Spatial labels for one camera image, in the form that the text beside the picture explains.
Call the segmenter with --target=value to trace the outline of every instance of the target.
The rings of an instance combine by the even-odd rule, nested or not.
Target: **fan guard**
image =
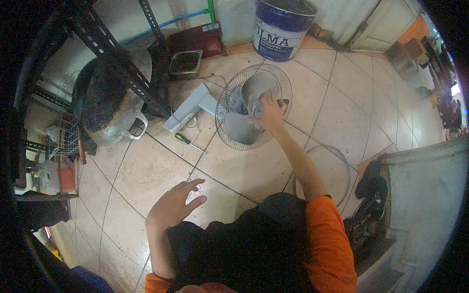
[[[279,91],[271,94],[275,95],[275,99],[286,99],[288,100],[287,109],[283,114],[283,120],[285,121],[290,113],[292,106],[293,92],[290,84],[290,80],[287,75],[278,67],[271,64],[256,64],[246,69],[243,69],[236,74],[223,89],[220,100],[217,103],[216,115],[215,115],[215,126],[217,128],[218,135],[221,140],[229,147],[236,150],[251,150],[255,149],[266,142],[268,142],[272,136],[265,130],[262,129],[262,133],[253,144],[243,144],[230,138],[227,134],[227,128],[225,124],[225,117],[230,112],[240,113],[240,101],[242,101],[242,86],[244,83],[256,73],[270,74],[275,79]],[[247,109],[241,102],[242,114],[248,114]]]

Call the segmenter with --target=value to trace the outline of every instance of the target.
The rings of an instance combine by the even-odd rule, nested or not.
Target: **orange shirt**
[[[326,196],[313,198],[306,208],[306,222],[309,262],[304,266],[312,284],[321,293],[355,292],[352,248],[334,201]],[[164,293],[169,286],[153,273],[145,277],[146,293]]]

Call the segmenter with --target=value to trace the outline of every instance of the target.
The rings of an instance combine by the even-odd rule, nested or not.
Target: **person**
[[[181,182],[148,213],[145,226],[153,273],[145,292],[355,292],[350,243],[334,201],[303,149],[283,127],[286,105],[262,98],[253,123],[280,144],[306,201],[278,193],[230,224],[211,222],[204,230],[183,221],[210,198],[188,204],[204,179]]]

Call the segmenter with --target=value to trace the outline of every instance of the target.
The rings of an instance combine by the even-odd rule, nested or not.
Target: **large cooking pot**
[[[122,64],[130,61],[127,55],[119,56]],[[140,139],[148,126],[141,112],[144,102],[129,89],[106,54],[82,69],[75,83],[72,104],[82,127],[98,145],[113,144],[123,137]],[[144,124],[140,135],[129,131],[136,119]]]

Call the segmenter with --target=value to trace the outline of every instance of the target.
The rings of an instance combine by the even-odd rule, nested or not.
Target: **plastic container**
[[[277,62],[292,59],[316,14],[316,8],[305,0],[257,0],[256,52]]]

